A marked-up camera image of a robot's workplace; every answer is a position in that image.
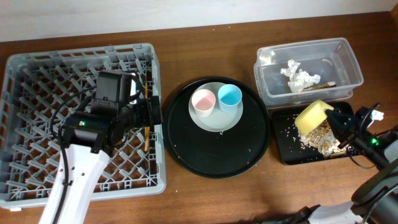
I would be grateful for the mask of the food scraps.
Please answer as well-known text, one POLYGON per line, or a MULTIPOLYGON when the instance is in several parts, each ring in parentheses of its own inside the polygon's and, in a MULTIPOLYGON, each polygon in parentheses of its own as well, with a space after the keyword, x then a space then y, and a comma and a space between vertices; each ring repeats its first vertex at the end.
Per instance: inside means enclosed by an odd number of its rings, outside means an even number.
POLYGON ((294 124, 283 129, 281 134, 293 143, 298 144, 297 152, 299 154, 306 151, 318 152, 324 158, 332 158, 345 155, 349 149, 349 146, 342 149, 338 147, 340 142, 334 137, 326 120, 307 135, 302 134, 294 124))

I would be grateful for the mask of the yellow bowl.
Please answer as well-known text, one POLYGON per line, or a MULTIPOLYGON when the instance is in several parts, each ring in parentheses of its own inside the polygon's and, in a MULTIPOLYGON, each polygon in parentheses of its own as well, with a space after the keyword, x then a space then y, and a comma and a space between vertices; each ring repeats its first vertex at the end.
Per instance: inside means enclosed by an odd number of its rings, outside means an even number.
POLYGON ((317 100, 305 108, 295 119, 295 125, 302 135, 307 135, 326 120, 326 110, 334 110, 334 107, 317 100))

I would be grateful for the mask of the gold foil wrapper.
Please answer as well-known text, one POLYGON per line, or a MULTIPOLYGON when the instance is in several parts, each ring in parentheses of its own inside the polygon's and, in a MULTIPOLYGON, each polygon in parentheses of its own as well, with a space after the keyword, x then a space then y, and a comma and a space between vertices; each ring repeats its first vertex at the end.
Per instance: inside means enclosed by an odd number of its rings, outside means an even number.
POLYGON ((305 88, 305 91, 312 91, 312 90, 321 90, 321 89, 326 89, 326 88, 333 88, 336 87, 336 83, 335 82, 327 82, 321 85, 317 85, 317 86, 311 86, 308 88, 305 88))

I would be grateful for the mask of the white napkin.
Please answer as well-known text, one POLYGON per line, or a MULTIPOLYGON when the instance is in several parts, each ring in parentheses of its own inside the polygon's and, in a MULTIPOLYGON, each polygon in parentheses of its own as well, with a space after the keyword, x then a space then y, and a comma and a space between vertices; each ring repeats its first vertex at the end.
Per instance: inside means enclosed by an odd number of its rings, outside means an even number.
POLYGON ((281 68, 280 73, 289 78, 287 84, 292 93, 300 93, 308 87, 319 84, 321 77, 299 69, 300 62, 290 59, 287 65, 287 68, 281 68))

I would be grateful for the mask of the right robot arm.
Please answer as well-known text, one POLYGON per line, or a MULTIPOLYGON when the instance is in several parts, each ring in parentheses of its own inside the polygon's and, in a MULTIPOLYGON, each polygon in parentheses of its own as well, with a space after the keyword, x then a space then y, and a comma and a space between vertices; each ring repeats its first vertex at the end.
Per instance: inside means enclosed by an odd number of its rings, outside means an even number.
POLYGON ((373 120, 371 108, 362 107, 356 114, 346 114, 323 101, 315 101, 296 118, 302 134, 327 121, 339 140, 338 148, 351 146, 377 168, 370 179, 354 192, 349 202, 325 207, 303 207, 273 223, 397 223, 397 128, 371 134, 364 127, 373 120))

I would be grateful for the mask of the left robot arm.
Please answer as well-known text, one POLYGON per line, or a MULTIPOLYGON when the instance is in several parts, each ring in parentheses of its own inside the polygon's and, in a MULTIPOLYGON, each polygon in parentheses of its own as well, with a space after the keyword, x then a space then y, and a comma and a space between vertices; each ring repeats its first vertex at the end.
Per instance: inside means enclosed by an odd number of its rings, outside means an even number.
POLYGON ((134 128, 145 130, 149 150, 151 127, 162 123, 159 96, 149 96, 137 72, 102 70, 95 85, 71 97, 85 98, 58 129, 60 162, 40 218, 41 223, 83 223, 96 184, 113 151, 134 128))

